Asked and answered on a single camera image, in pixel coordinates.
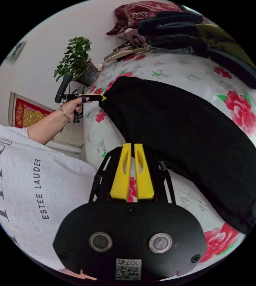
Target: black handle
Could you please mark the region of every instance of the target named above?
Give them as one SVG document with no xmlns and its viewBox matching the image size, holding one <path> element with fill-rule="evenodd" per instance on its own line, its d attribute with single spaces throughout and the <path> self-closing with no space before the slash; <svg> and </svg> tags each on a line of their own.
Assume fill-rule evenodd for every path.
<svg viewBox="0 0 256 286">
<path fill-rule="evenodd" d="M 79 123 L 80 121 L 79 121 L 79 114 L 76 112 L 76 111 L 74 111 L 74 119 L 73 119 L 73 122 L 74 123 Z"/>
<path fill-rule="evenodd" d="M 70 83 L 72 79 L 72 74 L 70 72 L 67 72 L 64 76 L 63 76 L 63 80 L 62 83 L 56 93 L 55 99 L 54 101 L 56 103 L 61 103 L 63 95 L 67 89 L 68 84 Z"/>
</svg>

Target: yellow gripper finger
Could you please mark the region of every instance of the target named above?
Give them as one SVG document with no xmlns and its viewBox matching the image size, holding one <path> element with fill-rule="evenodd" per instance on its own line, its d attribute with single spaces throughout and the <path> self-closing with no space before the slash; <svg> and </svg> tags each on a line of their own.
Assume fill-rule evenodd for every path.
<svg viewBox="0 0 256 286">
<path fill-rule="evenodd" d="M 131 143 L 123 144 L 120 160 L 110 191 L 111 198 L 127 201 L 130 186 Z"/>
<path fill-rule="evenodd" d="M 135 168 L 136 168 L 136 185 L 138 200 L 147 200 L 154 197 L 154 188 L 146 161 L 143 144 L 134 144 Z"/>
</svg>

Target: person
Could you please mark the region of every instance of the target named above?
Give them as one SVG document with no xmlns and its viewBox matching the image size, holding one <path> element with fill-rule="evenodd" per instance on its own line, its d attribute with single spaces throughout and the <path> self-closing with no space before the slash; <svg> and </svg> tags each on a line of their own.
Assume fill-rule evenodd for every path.
<svg viewBox="0 0 256 286">
<path fill-rule="evenodd" d="M 62 220 L 88 202 L 96 174 L 86 162 L 45 146 L 73 121 L 75 110 L 82 111 L 81 98 L 27 128 L 0 124 L 0 224 L 34 260 L 75 277 L 91 278 L 65 269 L 53 249 Z"/>
</svg>

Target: green plant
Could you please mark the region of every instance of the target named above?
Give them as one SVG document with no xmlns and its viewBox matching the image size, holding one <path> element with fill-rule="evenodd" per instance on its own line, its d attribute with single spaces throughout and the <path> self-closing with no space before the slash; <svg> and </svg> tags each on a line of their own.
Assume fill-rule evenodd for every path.
<svg viewBox="0 0 256 286">
<path fill-rule="evenodd" d="M 63 77 L 67 72 L 72 73 L 72 80 L 77 79 L 80 74 L 87 68 L 89 65 L 89 58 L 87 52 L 91 50 L 91 42 L 89 39 L 84 37 L 75 37 L 69 40 L 68 47 L 64 53 L 64 58 L 59 62 L 60 65 L 56 67 L 54 71 L 54 77 L 58 81 Z"/>
</svg>

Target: floral bedsheet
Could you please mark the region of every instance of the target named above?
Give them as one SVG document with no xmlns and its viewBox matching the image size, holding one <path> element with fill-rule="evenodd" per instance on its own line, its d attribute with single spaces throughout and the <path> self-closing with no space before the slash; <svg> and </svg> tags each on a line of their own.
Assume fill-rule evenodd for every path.
<svg viewBox="0 0 256 286">
<path fill-rule="evenodd" d="M 121 76 L 160 81 L 192 92 L 233 120 L 256 147 L 256 90 L 247 87 L 210 59 L 183 54 L 138 53 L 121 62 L 109 64 L 101 75 L 101 80 L 89 93 L 105 93 Z M 84 138 L 87 162 L 95 168 L 99 168 L 107 152 L 125 143 L 98 102 L 84 104 Z M 240 245 L 245 235 L 223 221 L 191 181 L 169 172 L 176 203 L 198 219 L 208 244 L 206 254 L 196 268 L 188 273 L 191 274 L 228 255 Z M 129 190 L 131 202 L 137 201 L 134 178 L 135 168 L 132 168 Z"/>
</svg>

